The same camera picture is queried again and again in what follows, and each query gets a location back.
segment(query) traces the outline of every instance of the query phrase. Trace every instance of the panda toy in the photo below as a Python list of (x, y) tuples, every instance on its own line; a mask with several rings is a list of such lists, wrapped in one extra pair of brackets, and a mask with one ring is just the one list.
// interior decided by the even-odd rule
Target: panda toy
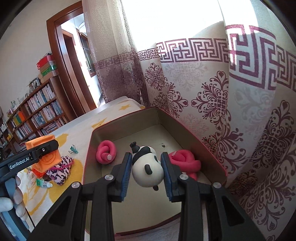
[(153, 187), (158, 191), (158, 185), (163, 180), (163, 168), (157, 159), (156, 152), (149, 146), (130, 144), (132, 149), (132, 174), (136, 183), (141, 187)]

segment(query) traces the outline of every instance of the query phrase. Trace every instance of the screw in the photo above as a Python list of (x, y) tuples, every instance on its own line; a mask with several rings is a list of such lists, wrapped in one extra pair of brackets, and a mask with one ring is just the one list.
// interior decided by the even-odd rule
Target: screw
[(180, 178), (181, 178), (182, 180), (187, 180), (187, 179), (188, 179), (188, 176), (187, 176), (186, 174), (181, 174), (181, 175), (180, 175)]
[(79, 186), (80, 186), (79, 182), (74, 182), (71, 184), (71, 187), (73, 187), (73, 188), (78, 188)]
[(214, 182), (213, 187), (219, 189), (220, 187), (222, 187), (222, 185), (219, 182)]
[(114, 176), (112, 174), (108, 174), (105, 176), (105, 179), (108, 181), (111, 181), (114, 178)]

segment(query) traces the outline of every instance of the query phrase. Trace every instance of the pink knotted toy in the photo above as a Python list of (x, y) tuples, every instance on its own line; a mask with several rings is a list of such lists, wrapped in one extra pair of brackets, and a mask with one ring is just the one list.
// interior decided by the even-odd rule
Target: pink knotted toy
[(101, 164), (109, 164), (116, 157), (116, 147), (112, 141), (105, 140), (98, 146), (96, 160)]
[(189, 150), (179, 150), (170, 153), (170, 162), (180, 167), (181, 172), (186, 172), (188, 176), (197, 181), (197, 172), (201, 169), (200, 160), (195, 160), (194, 155)]

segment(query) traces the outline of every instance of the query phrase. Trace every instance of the red-rimmed box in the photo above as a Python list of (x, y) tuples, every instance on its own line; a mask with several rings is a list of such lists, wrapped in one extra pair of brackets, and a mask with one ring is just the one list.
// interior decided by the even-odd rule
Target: red-rimmed box
[[(117, 148), (116, 158), (108, 165), (101, 165), (96, 161), (97, 148), (103, 140), (112, 141)], [(125, 152), (131, 152), (129, 145), (133, 141), (136, 141), (139, 146), (153, 147), (159, 160), (162, 152), (190, 150), (195, 159), (200, 160), (202, 164), (202, 169), (197, 174), (198, 181), (208, 184), (226, 183), (225, 169), (204, 144), (180, 122), (157, 107), (132, 112), (92, 132), (83, 183), (91, 183), (110, 174), (112, 168), (122, 162)], [(140, 187), (131, 175), (124, 202), (112, 203), (115, 233), (149, 230), (173, 217), (178, 217), (181, 203), (171, 203), (168, 200), (163, 182), (158, 186), (159, 191)], [(86, 215), (87, 232), (90, 231), (90, 214), (89, 206)]]
[(46, 55), (37, 63), (37, 68), (40, 69), (43, 65), (45, 65), (48, 61), (54, 60), (52, 55)]

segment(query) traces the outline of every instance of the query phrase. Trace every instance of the hand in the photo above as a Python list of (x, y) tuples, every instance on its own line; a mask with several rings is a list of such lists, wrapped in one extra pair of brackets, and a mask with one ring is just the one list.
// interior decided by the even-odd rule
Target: hand
[[(15, 177), (16, 185), (20, 185), (20, 178), (18, 176)], [(23, 201), (23, 194), (19, 187), (15, 189), (13, 194), (13, 202), (17, 205), (15, 208), (15, 212), (18, 217), (22, 220), (27, 220), (28, 214), (26, 212), (25, 204)], [(10, 198), (0, 197), (0, 213), (10, 211), (13, 208), (13, 202)]]

